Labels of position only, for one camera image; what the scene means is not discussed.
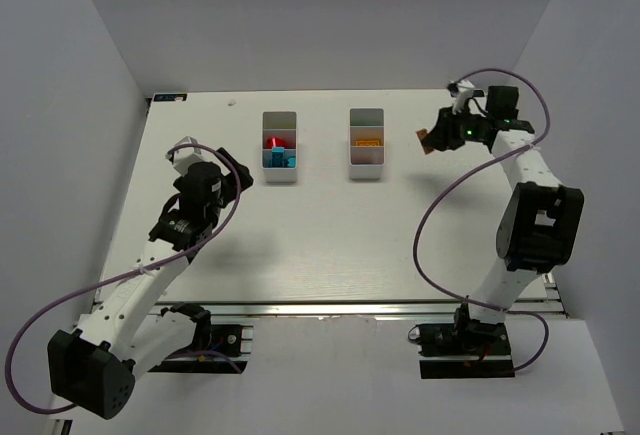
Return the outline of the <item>left white divided container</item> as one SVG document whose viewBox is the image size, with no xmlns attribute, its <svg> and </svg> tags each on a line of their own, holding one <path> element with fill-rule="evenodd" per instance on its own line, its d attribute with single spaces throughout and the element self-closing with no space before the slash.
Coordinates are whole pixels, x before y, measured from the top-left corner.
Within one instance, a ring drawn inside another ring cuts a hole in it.
<svg viewBox="0 0 640 435">
<path fill-rule="evenodd" d="M 297 182 L 297 114 L 264 112 L 262 118 L 262 168 L 268 184 Z"/>
</svg>

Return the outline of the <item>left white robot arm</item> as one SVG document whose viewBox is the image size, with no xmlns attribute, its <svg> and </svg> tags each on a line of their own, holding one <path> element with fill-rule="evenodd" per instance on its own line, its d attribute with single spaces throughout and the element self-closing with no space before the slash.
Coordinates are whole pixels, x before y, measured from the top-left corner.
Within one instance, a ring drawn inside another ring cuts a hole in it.
<svg viewBox="0 0 640 435">
<path fill-rule="evenodd" d="M 128 402 L 136 381 L 168 358 L 205 357 L 219 347 L 211 314 L 193 303 L 164 310 L 150 328 L 147 314 L 205 244 L 227 225 L 223 209 L 235 210 L 250 188 L 249 169 L 224 148 L 203 157 L 205 147 L 185 138 L 168 160 L 179 176 L 149 233 L 131 277 L 73 332 L 58 331 L 47 346 L 51 389 L 105 420 Z"/>
</svg>

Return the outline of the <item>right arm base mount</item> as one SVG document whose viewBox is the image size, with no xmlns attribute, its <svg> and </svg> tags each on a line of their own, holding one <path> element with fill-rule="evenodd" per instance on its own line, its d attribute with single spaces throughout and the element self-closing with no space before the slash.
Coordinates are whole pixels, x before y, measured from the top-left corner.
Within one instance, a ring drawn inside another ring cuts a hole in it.
<svg viewBox="0 0 640 435">
<path fill-rule="evenodd" d="M 423 380 L 497 379 L 515 376 L 504 323 L 485 324 L 462 312 L 450 323 L 412 327 L 408 342 L 419 348 Z"/>
</svg>

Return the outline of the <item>left blue table label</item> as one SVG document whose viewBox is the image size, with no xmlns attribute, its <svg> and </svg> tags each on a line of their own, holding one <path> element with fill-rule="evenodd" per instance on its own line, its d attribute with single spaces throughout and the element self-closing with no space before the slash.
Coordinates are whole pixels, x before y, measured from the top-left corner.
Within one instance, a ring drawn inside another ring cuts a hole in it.
<svg viewBox="0 0 640 435">
<path fill-rule="evenodd" d="M 187 99 L 186 93 L 166 93 L 166 94 L 155 94 L 152 101 L 154 103 L 160 102 L 183 102 Z"/>
</svg>

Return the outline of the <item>orange lego plate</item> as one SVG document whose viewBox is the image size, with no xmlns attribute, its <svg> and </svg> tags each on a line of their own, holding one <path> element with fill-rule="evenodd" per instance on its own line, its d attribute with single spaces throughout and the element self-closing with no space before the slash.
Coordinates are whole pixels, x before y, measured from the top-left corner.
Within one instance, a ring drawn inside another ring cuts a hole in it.
<svg viewBox="0 0 640 435">
<path fill-rule="evenodd" d="M 429 132 L 427 129 L 420 129 L 416 132 L 418 140 L 420 142 L 421 148 L 425 155 L 429 155 L 434 151 L 434 149 L 428 144 L 429 142 Z"/>
</svg>

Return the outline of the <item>white divided container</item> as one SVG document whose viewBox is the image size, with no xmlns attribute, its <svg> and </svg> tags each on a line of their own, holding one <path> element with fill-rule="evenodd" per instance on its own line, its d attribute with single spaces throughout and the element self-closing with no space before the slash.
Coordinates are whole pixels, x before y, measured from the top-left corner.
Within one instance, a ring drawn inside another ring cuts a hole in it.
<svg viewBox="0 0 640 435">
<path fill-rule="evenodd" d="M 385 128 L 382 108 L 352 108 L 349 112 L 349 178 L 375 181 L 385 163 Z"/>
<path fill-rule="evenodd" d="M 268 184 L 297 182 L 297 114 L 264 112 L 262 118 L 262 168 Z"/>
</svg>

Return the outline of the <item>red round lego piece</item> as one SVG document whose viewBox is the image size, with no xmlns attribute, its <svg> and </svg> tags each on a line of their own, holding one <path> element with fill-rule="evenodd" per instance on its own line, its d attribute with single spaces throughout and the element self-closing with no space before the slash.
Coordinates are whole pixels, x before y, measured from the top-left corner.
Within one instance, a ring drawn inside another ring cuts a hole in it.
<svg viewBox="0 0 640 435">
<path fill-rule="evenodd" d="M 280 137 L 269 137 L 265 141 L 265 147 L 269 150 L 273 148 L 287 148 L 288 143 Z"/>
</svg>

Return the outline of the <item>yellow orange teal lego stack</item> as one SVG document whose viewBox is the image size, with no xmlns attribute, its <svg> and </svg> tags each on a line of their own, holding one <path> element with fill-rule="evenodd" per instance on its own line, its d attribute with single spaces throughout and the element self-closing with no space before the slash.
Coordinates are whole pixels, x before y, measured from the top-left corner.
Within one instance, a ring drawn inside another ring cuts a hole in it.
<svg viewBox="0 0 640 435">
<path fill-rule="evenodd" d="M 356 140 L 355 147 L 380 147 L 382 142 L 378 139 Z"/>
</svg>

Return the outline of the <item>right white divided container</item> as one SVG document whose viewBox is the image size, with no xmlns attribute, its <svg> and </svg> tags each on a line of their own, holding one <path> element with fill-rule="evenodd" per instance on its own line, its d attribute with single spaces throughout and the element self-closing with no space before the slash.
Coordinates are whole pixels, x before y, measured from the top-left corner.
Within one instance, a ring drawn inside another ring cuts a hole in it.
<svg viewBox="0 0 640 435">
<path fill-rule="evenodd" d="M 352 108 L 349 112 L 349 178 L 375 181 L 385 163 L 385 128 L 382 108 Z"/>
</svg>

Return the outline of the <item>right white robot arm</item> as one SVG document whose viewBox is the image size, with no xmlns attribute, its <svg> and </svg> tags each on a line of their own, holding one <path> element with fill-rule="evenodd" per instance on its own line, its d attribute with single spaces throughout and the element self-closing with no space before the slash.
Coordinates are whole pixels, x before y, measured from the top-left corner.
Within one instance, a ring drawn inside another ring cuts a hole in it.
<svg viewBox="0 0 640 435">
<path fill-rule="evenodd" d="M 418 131 L 425 153 L 453 151 L 466 143 L 484 145 L 498 161 L 512 189 L 496 232 L 497 258 L 457 318 L 487 329 L 504 322 L 523 290 L 571 256 L 584 206 L 581 190 L 564 185 L 550 170 L 532 125 L 519 119 L 519 91 L 492 86 L 486 104 L 469 107 L 479 91 L 463 81 L 448 90 L 454 101 L 439 110 L 430 130 Z"/>
</svg>

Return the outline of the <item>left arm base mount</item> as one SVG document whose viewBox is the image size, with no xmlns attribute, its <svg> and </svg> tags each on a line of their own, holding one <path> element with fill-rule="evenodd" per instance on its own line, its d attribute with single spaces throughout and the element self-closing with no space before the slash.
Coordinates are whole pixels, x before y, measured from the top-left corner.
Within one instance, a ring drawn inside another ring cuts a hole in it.
<svg viewBox="0 0 640 435">
<path fill-rule="evenodd" d="M 157 373 L 242 374 L 252 351 L 254 327 L 213 321 L 204 307 L 181 303 L 164 307 L 157 316 L 184 315 L 195 323 L 192 342 L 151 369 Z"/>
</svg>

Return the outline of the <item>aluminium rail frame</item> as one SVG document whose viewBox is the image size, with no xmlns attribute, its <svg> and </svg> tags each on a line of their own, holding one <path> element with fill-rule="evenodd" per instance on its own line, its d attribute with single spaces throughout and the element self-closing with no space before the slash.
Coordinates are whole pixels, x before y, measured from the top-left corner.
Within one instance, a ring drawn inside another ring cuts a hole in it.
<svg viewBox="0 0 640 435">
<path fill-rule="evenodd" d="M 452 315 L 458 307 L 456 302 L 402 302 L 402 303 L 275 303 L 275 304 L 231 304 L 201 303 L 216 316 L 237 317 L 289 317 L 340 315 L 364 316 L 435 316 Z"/>
</svg>

